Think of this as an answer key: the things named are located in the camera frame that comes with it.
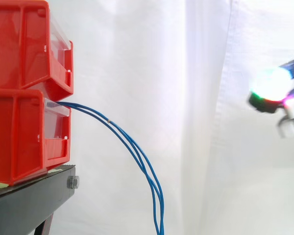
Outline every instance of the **bolt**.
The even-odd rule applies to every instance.
[[[68,188],[76,189],[79,186],[79,177],[78,176],[70,176],[68,180]]]

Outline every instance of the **glowing light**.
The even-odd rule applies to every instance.
[[[283,100],[292,86],[291,73],[281,67],[261,72],[252,86],[252,91],[259,97],[272,100]]]

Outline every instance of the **stacked storage bin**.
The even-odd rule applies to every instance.
[[[43,0],[0,0],[0,183],[70,160],[73,44]]]

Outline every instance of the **blue wire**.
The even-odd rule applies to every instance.
[[[139,145],[123,130],[121,129],[117,124],[115,124],[114,122],[110,121],[105,115],[103,115],[102,113],[92,109],[92,108],[89,108],[87,106],[84,106],[84,105],[81,105],[81,104],[77,104],[77,103],[69,103],[69,102],[59,102],[59,104],[61,105],[66,105],[66,104],[70,104],[70,105],[73,105],[75,107],[80,107],[80,108],[83,108],[83,109],[87,109],[95,114],[97,114],[98,116],[102,117],[104,120],[106,120],[107,122],[111,123],[114,127],[116,127],[120,132],[121,134],[127,139],[127,141],[129,141],[129,143],[131,144],[131,146],[134,148],[136,154],[138,155],[139,159],[140,159],[140,162],[142,163],[142,160],[141,160],[141,157],[139,155],[139,153],[136,151],[136,148],[133,146],[133,144],[140,150],[141,154],[143,155],[144,159],[146,160],[150,170],[151,170],[151,173],[153,175],[153,177],[155,178],[156,180],[156,183],[159,187],[159,191],[160,191],[160,195],[161,195],[161,198],[159,198],[159,195],[158,195],[158,198],[159,200],[161,201],[160,202],[160,235],[163,235],[164,234],[164,223],[163,223],[163,218],[164,218],[164,198],[163,198],[163,193],[162,193],[162,189],[161,189],[161,186],[160,186],[160,183],[158,181],[158,178],[152,168],[152,165],[150,163],[150,161],[148,160],[147,156],[145,155],[145,153],[142,151],[142,149],[139,147]]]
[[[100,112],[94,110],[94,109],[91,109],[87,106],[83,106],[83,105],[80,105],[80,104],[76,104],[76,103],[69,103],[69,102],[58,102],[58,104],[60,105],[64,105],[64,106],[68,106],[68,107],[71,107],[73,109],[76,109],[76,110],[79,110],[83,113],[86,113],[94,118],[96,118],[97,120],[99,120],[102,124],[104,124],[106,127],[108,127],[120,140],[121,142],[126,146],[126,148],[129,150],[129,152],[131,153],[131,155],[133,156],[134,160],[136,161],[136,163],[138,164],[139,168],[141,169],[141,171],[145,174],[146,178],[147,178],[147,181],[149,183],[149,186],[150,186],[150,189],[151,189],[151,193],[152,193],[152,200],[153,200],[153,214],[154,214],[154,224],[155,224],[155,227],[156,227],[156,231],[157,231],[157,235],[164,235],[164,223],[163,223],[163,218],[164,218],[164,198],[163,198],[163,192],[162,192],[162,189],[161,189],[161,186],[160,186],[160,183],[158,181],[158,178],[152,168],[152,165],[150,163],[150,161],[148,160],[147,156],[145,155],[145,153],[142,151],[142,149],[139,147],[139,145],[123,130],[121,129],[117,124],[115,124],[114,122],[112,121],[109,121],[109,119],[104,116],[103,114],[101,114]],[[80,108],[84,108],[84,109],[87,109],[89,111],[92,111],[94,112],[95,114],[99,115],[101,118],[103,118],[104,120],[106,120],[107,122],[109,122],[110,124],[112,124],[118,131],[120,131],[120,133],[126,138],[126,140],[131,144],[132,148],[134,149],[135,153],[137,154],[138,158],[139,158],[139,161],[137,160],[136,156],[134,155],[133,151],[130,149],[130,147],[127,145],[127,143],[125,143],[125,141],[120,137],[120,135],[113,129],[111,128],[107,123],[105,123],[104,121],[102,121],[100,118],[98,118],[97,116],[83,110],[83,109],[80,109]],[[151,170],[151,173],[153,175],[153,177],[155,178],[156,180],[156,183],[159,187],[159,190],[158,188],[156,187],[155,183],[153,182],[153,180],[149,177],[148,173],[147,173],[147,170],[145,168],[145,165],[144,165],[144,162],[139,154],[139,152],[137,151],[137,148],[139,149],[139,151],[141,152],[141,154],[143,155],[144,159],[146,160],[150,170]],[[157,193],[157,196],[159,198],[159,203],[160,203],[160,231],[159,231],[159,228],[158,228],[158,223],[157,223],[157,218],[156,218],[156,203],[155,203],[155,195],[154,195],[154,189],[156,190],[156,193]]]

